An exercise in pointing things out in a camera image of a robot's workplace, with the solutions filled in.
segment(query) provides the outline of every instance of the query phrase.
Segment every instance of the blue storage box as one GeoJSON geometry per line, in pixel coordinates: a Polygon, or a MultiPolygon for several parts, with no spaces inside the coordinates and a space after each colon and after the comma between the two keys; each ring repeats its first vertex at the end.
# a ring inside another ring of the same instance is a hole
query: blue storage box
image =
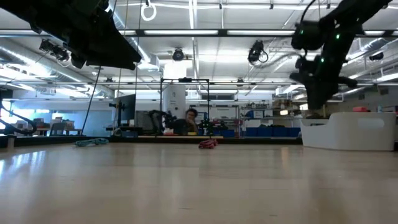
{"type": "Polygon", "coordinates": [[[274,127],[272,130],[273,137],[289,137],[289,131],[287,128],[274,127]]]}
{"type": "Polygon", "coordinates": [[[298,137],[301,129],[300,128],[289,128],[290,137],[298,137]]]}
{"type": "Polygon", "coordinates": [[[235,137],[235,131],[234,130],[222,130],[221,135],[224,136],[225,138],[233,138],[233,137],[235,137]]]}
{"type": "Polygon", "coordinates": [[[272,137],[272,128],[259,128],[257,135],[260,137],[272,137]]]}
{"type": "Polygon", "coordinates": [[[258,136],[258,128],[246,128],[247,137],[257,137],[258,136]]]}
{"type": "Polygon", "coordinates": [[[254,118],[254,111],[253,111],[253,110],[248,111],[248,112],[246,113],[246,117],[247,117],[247,118],[254,118]]]}

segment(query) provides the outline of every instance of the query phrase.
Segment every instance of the security camera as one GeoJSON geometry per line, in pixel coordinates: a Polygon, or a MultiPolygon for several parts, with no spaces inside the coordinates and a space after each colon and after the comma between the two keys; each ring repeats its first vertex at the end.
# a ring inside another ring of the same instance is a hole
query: security camera
{"type": "Polygon", "coordinates": [[[184,53],[182,52],[182,49],[175,49],[173,54],[173,60],[176,62],[180,62],[183,59],[184,59],[184,53]]]}

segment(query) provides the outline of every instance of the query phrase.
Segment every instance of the monitor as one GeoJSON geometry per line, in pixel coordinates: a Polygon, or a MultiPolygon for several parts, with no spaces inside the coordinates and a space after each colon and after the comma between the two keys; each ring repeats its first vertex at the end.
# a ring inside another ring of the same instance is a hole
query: monitor
{"type": "Polygon", "coordinates": [[[121,111],[121,120],[129,121],[134,119],[136,115],[136,95],[121,96],[116,99],[116,102],[118,101],[124,106],[121,111]]]}

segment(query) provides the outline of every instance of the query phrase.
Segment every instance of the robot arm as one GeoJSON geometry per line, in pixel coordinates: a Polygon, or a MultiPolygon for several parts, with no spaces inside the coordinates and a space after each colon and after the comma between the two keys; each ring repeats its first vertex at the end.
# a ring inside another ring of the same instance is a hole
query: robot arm
{"type": "Polygon", "coordinates": [[[356,87],[357,81],[339,77],[356,34],[363,34],[362,24],[392,0],[342,0],[338,7],[318,22],[302,21],[296,25],[292,47],[297,50],[318,50],[314,61],[297,60],[298,73],[290,78],[304,84],[308,108],[320,109],[338,92],[338,84],[356,87]]]}
{"type": "Polygon", "coordinates": [[[28,22],[34,32],[62,40],[75,67],[86,63],[134,70],[141,56],[116,29],[108,6],[108,0],[0,1],[0,8],[28,22]]]}

